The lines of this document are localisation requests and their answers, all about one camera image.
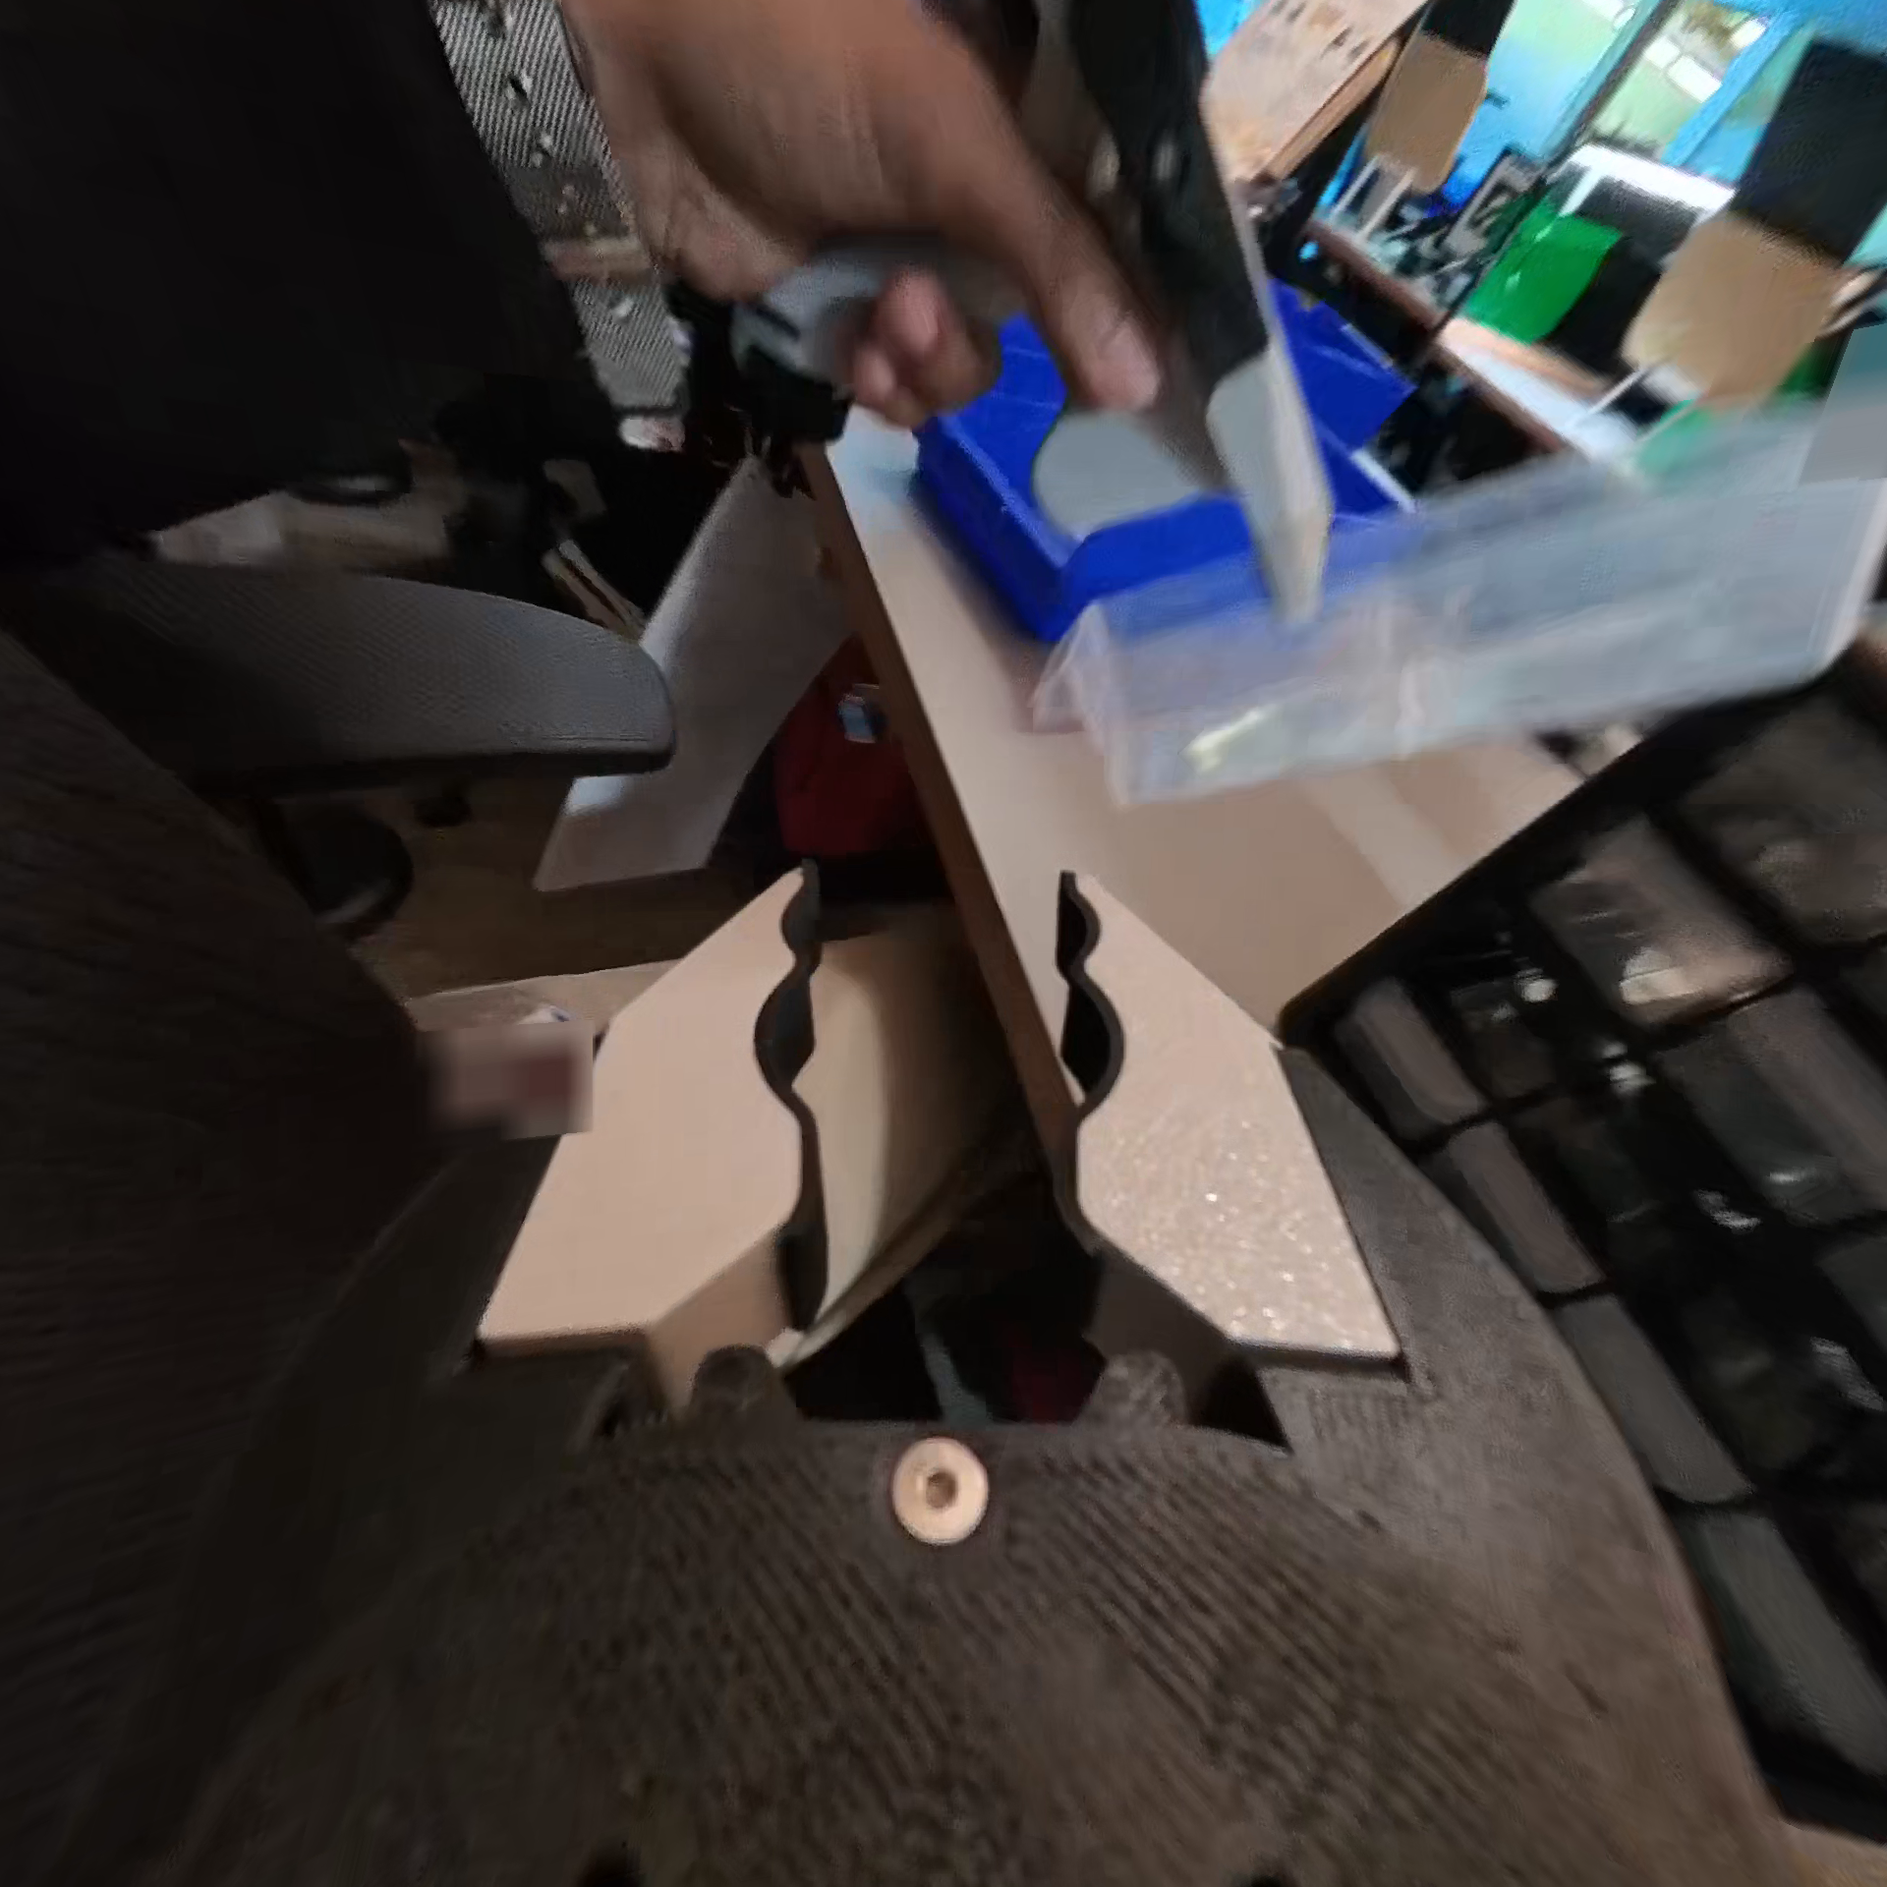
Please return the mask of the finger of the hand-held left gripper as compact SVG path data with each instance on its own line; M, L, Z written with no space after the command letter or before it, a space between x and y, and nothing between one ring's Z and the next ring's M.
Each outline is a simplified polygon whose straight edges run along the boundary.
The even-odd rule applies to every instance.
M1264 572L1289 623L1324 599L1334 501L1281 308L1247 213L1223 208L1218 283L1200 308L1206 426Z

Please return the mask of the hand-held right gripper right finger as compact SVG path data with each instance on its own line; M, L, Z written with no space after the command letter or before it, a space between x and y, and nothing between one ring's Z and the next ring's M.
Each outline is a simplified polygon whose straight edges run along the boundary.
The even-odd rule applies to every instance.
M1074 1102L1056 1207L1090 1263L1084 1336L1232 1374L1399 1374L1399 1333L1273 1032L1096 877L1056 890L1059 1061Z

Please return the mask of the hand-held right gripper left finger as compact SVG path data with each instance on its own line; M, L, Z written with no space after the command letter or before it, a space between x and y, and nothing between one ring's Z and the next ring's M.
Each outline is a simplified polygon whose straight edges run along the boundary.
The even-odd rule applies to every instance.
M496 1357L639 1351L670 1402L701 1363L803 1328L827 1281L814 1046L817 875L800 867L603 1032L480 1316Z

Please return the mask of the blue plastic bin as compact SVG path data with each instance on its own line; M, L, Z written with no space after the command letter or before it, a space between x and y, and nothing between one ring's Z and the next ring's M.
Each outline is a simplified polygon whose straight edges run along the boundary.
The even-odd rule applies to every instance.
M1281 320L1327 474L1334 529L1403 507L1364 454L1403 408L1414 382L1320 301L1284 289ZM1087 606L1223 561L1243 566L1252 598L1264 592L1234 493L1202 482L1144 434L1130 452L1095 452L1106 424L1096 415L1065 417L1068 389L1028 319L1006 320L1000 346L995 389L919 434L915 479L1020 633L1056 644Z

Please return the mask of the clear plastic drawer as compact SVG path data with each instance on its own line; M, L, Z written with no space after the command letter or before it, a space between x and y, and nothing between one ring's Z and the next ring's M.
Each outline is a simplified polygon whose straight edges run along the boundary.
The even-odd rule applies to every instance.
M1092 605L1032 720L1123 807L1792 691L1883 572L1883 411L1688 417L1337 534L1303 623L1223 561Z

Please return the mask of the person's left hand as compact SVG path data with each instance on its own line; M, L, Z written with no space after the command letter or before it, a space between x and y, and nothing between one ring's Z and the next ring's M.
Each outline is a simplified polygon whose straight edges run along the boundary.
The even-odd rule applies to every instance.
M580 2L567 22L664 277L751 301L832 244L935 237L1023 293L1065 379L1145 408L1163 362L1092 215L922 4Z

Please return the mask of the long wooden table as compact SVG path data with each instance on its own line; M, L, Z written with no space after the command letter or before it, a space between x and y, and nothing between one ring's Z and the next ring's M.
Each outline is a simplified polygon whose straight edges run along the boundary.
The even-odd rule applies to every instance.
M1315 262L1332 297L1343 291L1361 308L1352 314L1357 327L1382 327L1383 351L1472 393L1531 448L1606 463L1634 452L1645 436L1616 407L1601 407L1593 373L1547 346L1447 314L1417 281L1392 274L1352 229L1311 215L1300 255Z

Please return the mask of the brown cardboard sign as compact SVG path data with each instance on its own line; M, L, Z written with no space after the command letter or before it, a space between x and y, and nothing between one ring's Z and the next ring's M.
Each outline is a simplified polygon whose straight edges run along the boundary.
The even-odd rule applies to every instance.
M1695 223L1630 319L1619 360L1710 407L1774 393L1856 271L1725 206Z
M1421 24L1379 92L1361 153L1388 195L1433 193L1487 97L1487 34Z

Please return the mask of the green plastic bin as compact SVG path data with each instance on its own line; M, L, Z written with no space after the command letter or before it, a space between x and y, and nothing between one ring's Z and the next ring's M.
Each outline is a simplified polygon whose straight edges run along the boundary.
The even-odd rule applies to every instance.
M1538 346L1585 293L1618 242L1613 225L1540 200L1501 247L1457 319Z

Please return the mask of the red fabric bag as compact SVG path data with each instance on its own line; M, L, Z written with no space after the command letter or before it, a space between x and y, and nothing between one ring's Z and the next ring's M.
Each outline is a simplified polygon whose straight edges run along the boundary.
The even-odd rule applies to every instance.
M928 819L860 648L815 672L778 729L770 801L787 856L815 867L827 904L937 895Z

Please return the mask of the black office chair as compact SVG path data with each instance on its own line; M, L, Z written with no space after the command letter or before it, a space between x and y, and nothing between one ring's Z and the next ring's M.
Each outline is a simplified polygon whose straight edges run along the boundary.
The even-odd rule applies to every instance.
M94 556L7 576L5 635L241 812L344 936L386 922L416 875L355 794L402 789L460 817L484 779L614 779L677 749L670 685L642 646L435 582Z

